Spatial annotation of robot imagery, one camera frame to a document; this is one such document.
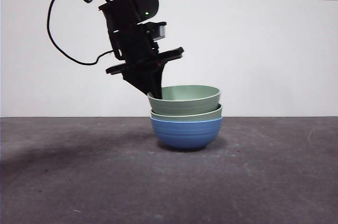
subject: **gray floor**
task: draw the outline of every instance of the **gray floor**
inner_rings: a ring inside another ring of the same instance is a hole
[[[1,119],[1,223],[338,223],[338,118],[225,118],[207,148],[149,118]]]

